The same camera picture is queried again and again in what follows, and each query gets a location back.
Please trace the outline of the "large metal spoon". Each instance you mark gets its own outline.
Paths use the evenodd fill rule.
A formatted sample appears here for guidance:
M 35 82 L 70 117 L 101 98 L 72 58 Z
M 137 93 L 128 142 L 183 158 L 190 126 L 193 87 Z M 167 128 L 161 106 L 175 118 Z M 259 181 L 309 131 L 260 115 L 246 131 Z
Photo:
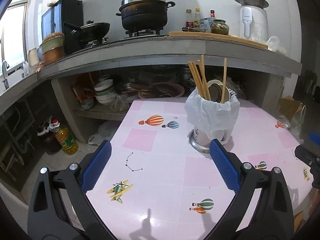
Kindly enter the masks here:
M 217 83 L 212 84 L 210 87 L 208 87 L 209 94 L 210 94 L 210 99 L 213 102 L 221 102 L 222 98 L 222 89 L 221 86 L 218 85 Z

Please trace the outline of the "white ceramic spoon front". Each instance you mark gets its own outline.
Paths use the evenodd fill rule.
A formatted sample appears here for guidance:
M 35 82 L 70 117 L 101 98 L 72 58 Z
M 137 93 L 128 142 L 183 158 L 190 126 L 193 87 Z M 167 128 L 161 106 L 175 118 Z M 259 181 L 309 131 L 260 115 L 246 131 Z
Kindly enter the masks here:
M 212 84 L 214 84 L 214 83 L 217 83 L 218 85 L 220 85 L 221 86 L 221 89 L 222 89 L 222 82 L 221 81 L 219 81 L 219 80 L 211 80 L 211 81 L 209 81 L 209 82 L 207 82 L 207 85 L 208 85 L 208 87 L 210 87 Z M 230 90 L 226 87 L 226 97 L 225 97 L 225 102 L 227 102 L 227 101 L 229 101 L 230 100 L 230 98 L 231 98 L 231 93 L 230 93 Z

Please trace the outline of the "white kitchen appliance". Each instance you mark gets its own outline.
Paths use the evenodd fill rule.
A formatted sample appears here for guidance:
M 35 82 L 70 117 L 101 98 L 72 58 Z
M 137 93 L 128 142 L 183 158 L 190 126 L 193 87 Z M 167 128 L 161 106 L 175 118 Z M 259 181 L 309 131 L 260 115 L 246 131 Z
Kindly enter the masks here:
M 241 5 L 240 37 L 247 40 L 265 43 L 268 36 L 268 19 L 265 8 L 269 6 L 266 0 L 235 0 Z

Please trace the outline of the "plastic bags on floor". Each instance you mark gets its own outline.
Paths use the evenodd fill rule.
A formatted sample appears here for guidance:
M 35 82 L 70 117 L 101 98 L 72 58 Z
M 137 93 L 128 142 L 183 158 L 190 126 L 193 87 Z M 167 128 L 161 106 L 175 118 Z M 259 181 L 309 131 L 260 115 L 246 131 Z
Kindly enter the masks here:
M 299 137 L 302 130 L 302 124 L 305 119 L 305 114 L 306 105 L 300 104 L 299 109 L 293 115 L 291 121 L 281 114 L 277 120 L 277 125 L 278 127 L 288 129 L 295 137 Z

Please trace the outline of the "cardboard box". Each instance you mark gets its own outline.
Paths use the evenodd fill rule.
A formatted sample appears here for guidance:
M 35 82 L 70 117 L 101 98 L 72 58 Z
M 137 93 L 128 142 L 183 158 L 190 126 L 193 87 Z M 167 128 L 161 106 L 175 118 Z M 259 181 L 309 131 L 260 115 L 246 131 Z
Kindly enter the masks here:
M 285 116 L 289 121 L 303 108 L 302 103 L 293 99 L 291 96 L 279 99 L 277 106 L 280 115 Z

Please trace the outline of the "dark glass bottle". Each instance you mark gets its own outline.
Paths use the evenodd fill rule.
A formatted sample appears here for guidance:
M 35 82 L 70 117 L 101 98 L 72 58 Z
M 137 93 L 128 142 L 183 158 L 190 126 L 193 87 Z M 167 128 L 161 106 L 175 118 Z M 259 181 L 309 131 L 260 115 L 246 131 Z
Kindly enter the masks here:
M 54 133 L 49 130 L 48 122 L 44 121 L 36 131 L 37 137 L 48 155 L 54 155 L 61 150 L 61 145 Z

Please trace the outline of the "yellow cooking oil bottle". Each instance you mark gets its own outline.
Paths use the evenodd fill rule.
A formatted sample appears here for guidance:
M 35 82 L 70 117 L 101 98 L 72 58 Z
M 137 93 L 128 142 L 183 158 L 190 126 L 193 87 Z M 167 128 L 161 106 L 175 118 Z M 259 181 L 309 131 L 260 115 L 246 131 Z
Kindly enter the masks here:
M 65 154 L 73 155 L 78 151 L 78 143 L 67 126 L 54 119 L 49 124 L 49 129 L 54 133 Z

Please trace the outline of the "clear plastic bag on counter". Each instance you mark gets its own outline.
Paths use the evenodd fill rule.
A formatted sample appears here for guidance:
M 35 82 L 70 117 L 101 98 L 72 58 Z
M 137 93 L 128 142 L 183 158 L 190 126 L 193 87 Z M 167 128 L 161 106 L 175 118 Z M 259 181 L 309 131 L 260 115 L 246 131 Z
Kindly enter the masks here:
M 271 36 L 265 44 L 268 46 L 268 50 L 288 56 L 287 50 L 280 45 L 280 39 L 277 36 Z

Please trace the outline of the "stack of white bowls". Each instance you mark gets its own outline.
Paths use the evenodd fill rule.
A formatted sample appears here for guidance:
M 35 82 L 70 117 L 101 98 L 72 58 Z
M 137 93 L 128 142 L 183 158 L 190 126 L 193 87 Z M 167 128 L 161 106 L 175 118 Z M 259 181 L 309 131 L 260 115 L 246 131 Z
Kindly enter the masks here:
M 109 105 L 115 100 L 115 89 L 112 79 L 106 79 L 94 86 L 95 97 L 102 105 Z

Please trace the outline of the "glass jar of pickles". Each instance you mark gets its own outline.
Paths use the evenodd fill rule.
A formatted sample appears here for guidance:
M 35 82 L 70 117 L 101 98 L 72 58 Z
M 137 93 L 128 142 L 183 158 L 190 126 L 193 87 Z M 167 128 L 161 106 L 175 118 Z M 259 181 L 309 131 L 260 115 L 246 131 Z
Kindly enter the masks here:
M 229 26 L 226 24 L 225 20 L 215 19 L 210 26 L 211 33 L 220 34 L 220 35 L 228 35 L 229 34 Z

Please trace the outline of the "grey concrete counter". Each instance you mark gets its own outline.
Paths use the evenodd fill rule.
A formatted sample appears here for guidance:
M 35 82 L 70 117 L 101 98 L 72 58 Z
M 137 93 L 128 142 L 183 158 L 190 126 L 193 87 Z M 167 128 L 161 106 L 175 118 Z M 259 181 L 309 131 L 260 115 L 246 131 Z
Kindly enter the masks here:
M 104 46 L 86 49 L 62 58 L 29 75 L 1 94 L 1 112 L 43 81 L 103 69 L 147 65 L 186 65 L 205 57 L 208 66 L 227 65 L 232 68 L 255 70 L 283 77 L 299 75 L 301 63 L 251 44 L 216 38 L 185 36 L 124 39 Z

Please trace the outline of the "metal sink faucet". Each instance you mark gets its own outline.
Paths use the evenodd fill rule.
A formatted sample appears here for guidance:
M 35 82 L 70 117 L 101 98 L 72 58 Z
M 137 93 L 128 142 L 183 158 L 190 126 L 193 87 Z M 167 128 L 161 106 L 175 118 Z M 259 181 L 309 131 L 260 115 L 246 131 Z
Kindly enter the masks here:
M 9 69 L 9 64 L 7 63 L 7 61 L 3 61 L 2 62 L 2 74 L 3 74 L 3 85 L 5 90 L 9 89 L 9 83 L 8 83 L 8 69 Z

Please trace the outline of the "pink plastic basin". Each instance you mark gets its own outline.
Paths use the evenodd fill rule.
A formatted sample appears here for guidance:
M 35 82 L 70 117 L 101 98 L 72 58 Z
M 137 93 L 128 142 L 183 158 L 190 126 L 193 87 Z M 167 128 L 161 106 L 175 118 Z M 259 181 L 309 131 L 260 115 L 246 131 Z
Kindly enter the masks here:
M 172 82 L 159 82 L 146 85 L 140 89 L 138 96 L 140 99 L 150 98 L 179 98 L 185 93 L 182 85 Z

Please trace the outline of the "blue white packet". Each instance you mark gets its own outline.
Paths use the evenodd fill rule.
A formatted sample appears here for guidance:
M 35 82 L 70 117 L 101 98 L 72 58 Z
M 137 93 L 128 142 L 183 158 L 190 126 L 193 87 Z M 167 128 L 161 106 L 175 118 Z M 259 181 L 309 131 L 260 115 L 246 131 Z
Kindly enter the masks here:
M 212 17 L 200 19 L 200 28 L 205 29 L 208 32 L 211 32 L 211 25 L 213 24 L 214 19 Z

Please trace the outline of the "wooden cutting board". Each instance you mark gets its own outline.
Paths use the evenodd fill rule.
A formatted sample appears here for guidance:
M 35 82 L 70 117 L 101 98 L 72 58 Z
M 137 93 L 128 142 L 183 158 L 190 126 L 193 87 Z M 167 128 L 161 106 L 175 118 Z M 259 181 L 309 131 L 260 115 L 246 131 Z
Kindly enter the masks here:
M 246 44 L 258 48 L 268 49 L 268 46 L 259 42 L 247 40 L 245 38 L 240 38 L 232 35 L 221 35 L 221 34 L 212 34 L 212 33 L 201 33 L 201 32 L 183 32 L 183 31 L 170 31 L 169 36 L 172 37 L 201 37 L 201 38 L 209 38 L 216 39 L 220 41 L 230 41 L 230 42 L 238 42 L 240 44 Z

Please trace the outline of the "green brown ceramic pot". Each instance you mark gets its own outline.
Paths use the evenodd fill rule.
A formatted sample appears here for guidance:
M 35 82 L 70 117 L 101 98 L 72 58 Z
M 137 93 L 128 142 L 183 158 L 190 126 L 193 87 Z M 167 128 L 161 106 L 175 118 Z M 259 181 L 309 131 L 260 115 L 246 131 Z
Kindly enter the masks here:
M 51 33 L 43 39 L 40 48 L 46 66 L 64 57 L 64 41 L 65 35 L 62 32 Z

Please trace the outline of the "yellow cap bottle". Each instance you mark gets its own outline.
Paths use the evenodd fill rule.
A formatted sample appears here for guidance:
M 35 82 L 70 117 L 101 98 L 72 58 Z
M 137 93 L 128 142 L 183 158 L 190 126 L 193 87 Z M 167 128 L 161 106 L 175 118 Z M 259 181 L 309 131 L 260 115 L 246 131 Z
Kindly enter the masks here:
M 200 20 L 201 20 L 200 9 L 199 8 L 195 8 L 194 28 L 199 28 L 200 27 Z

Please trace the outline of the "brown sauce bottle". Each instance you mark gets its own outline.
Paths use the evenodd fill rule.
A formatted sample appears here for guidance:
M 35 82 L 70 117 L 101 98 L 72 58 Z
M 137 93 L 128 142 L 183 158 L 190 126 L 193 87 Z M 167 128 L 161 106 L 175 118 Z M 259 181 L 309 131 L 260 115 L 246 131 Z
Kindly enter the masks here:
M 191 9 L 186 10 L 185 27 L 186 28 L 193 28 L 194 27 L 194 19 L 193 19 Z

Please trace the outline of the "black wok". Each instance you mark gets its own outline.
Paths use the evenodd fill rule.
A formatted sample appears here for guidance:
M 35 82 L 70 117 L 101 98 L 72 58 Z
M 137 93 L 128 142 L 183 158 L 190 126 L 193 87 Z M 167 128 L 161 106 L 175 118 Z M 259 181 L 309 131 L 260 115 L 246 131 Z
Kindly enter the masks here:
M 72 38 L 77 40 L 80 46 L 86 46 L 94 41 L 97 41 L 98 44 L 103 44 L 103 39 L 110 30 L 110 24 L 106 22 L 92 22 L 83 26 L 64 22 L 63 25 L 68 29 L 71 29 Z

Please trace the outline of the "black microwave oven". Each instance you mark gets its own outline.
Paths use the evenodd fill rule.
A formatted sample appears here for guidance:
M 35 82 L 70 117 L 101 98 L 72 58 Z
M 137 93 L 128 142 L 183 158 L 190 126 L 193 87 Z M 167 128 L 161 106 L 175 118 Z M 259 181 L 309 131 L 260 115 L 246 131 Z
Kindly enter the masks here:
M 69 55 L 81 50 L 81 47 L 77 40 L 72 37 L 72 29 L 64 26 L 65 22 L 79 27 L 84 25 L 82 1 L 58 0 L 41 18 L 42 39 L 51 33 L 63 33 L 65 35 L 65 54 Z

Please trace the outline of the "black steamer pot with lid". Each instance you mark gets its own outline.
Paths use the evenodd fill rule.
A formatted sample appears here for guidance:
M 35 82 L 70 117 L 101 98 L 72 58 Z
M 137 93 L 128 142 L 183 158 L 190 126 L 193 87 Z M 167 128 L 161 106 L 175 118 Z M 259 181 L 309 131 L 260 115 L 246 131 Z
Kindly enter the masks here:
M 168 22 L 168 9 L 175 5 L 166 0 L 122 0 L 116 15 L 129 34 L 144 30 L 159 34 Z

